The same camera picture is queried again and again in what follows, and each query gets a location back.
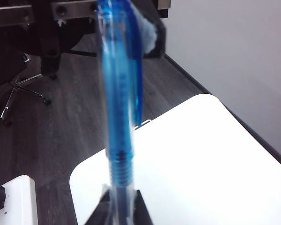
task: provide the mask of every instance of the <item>black office chair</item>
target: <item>black office chair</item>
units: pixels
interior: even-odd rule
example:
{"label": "black office chair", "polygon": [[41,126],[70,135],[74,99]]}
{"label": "black office chair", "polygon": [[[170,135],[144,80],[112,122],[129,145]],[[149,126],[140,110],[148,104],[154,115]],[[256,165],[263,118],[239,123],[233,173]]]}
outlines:
{"label": "black office chair", "polygon": [[18,74],[27,67],[27,61],[29,61],[29,59],[24,53],[8,45],[0,38],[0,86],[8,83],[11,88],[11,94],[0,116],[0,119],[7,127],[11,125],[11,121],[7,120],[7,114],[8,111],[10,111],[10,106],[15,98],[15,92],[26,92],[36,95],[42,99],[45,105],[49,105],[51,103],[51,101],[42,94],[24,87],[35,79],[42,77],[41,74],[25,80],[20,80]]}

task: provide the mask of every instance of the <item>blue pen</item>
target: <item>blue pen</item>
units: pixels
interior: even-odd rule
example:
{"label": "blue pen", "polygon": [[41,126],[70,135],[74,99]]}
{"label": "blue pen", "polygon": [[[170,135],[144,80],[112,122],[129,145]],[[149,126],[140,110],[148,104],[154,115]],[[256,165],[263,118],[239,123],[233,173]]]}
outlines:
{"label": "blue pen", "polygon": [[128,0],[98,0],[99,68],[105,95],[110,218],[133,224],[133,128],[141,124],[142,47]]}

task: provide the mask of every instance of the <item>chair leg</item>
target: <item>chair leg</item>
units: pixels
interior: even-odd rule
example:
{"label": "chair leg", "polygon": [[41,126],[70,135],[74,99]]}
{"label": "chair leg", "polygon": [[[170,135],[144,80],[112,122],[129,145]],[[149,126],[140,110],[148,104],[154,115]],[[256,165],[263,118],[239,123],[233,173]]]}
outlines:
{"label": "chair leg", "polygon": [[35,79],[38,79],[38,78],[41,78],[41,77],[43,77],[43,75],[42,74],[38,74],[38,75],[32,76],[30,78],[27,78],[27,79],[25,79],[23,81],[15,82],[15,84],[16,85],[20,85],[21,87],[23,87],[23,86],[26,86],[26,85],[34,82]]}
{"label": "chair leg", "polygon": [[15,94],[16,94],[16,89],[13,88],[10,95],[9,95],[9,98],[8,98],[8,101],[6,102],[6,105],[4,107],[4,110],[0,116],[0,119],[3,121],[3,122],[6,122],[6,118],[7,118],[7,114],[8,112],[10,111],[10,106],[11,104],[13,103],[14,99],[15,99]]}
{"label": "chair leg", "polygon": [[26,92],[26,93],[33,94],[33,95],[36,95],[36,96],[41,97],[42,100],[43,100],[43,103],[44,103],[45,105],[50,105],[50,104],[51,104],[51,100],[48,99],[48,98],[46,98],[46,97],[44,97],[44,96],[43,96],[42,94],[40,94],[40,93],[37,93],[37,92],[35,92],[35,91],[33,91],[33,90],[29,90],[29,89],[24,88],[24,87],[21,87],[21,86],[19,86],[19,85],[15,86],[15,88],[16,88],[17,90],[22,90],[22,91],[24,91],[24,92]]}

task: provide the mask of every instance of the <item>dark wood floor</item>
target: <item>dark wood floor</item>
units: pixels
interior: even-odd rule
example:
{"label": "dark wood floor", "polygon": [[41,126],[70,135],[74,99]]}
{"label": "dark wood floor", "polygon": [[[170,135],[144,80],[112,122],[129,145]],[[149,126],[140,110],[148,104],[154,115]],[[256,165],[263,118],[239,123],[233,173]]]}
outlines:
{"label": "dark wood floor", "polygon": [[[52,100],[18,94],[13,125],[0,122],[0,185],[29,175],[36,182],[40,225],[75,225],[69,189],[72,170],[104,148],[101,99],[95,58],[64,54],[58,80],[44,77],[28,88]],[[39,71],[34,58],[23,75]],[[143,120],[154,119],[201,93],[168,61],[144,62]]]}

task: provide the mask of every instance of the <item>white tabletop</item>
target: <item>white tabletop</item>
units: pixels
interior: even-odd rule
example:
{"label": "white tabletop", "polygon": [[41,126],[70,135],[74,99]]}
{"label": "white tabletop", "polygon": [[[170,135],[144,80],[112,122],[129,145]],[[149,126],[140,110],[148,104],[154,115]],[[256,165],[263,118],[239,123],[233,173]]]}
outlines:
{"label": "white tabletop", "polygon": [[20,176],[2,186],[6,199],[0,210],[0,225],[38,225],[34,180]]}
{"label": "white tabletop", "polygon": [[[155,225],[281,225],[281,165],[211,95],[197,95],[135,132],[135,188]],[[109,184],[105,151],[70,188],[79,225]]]}

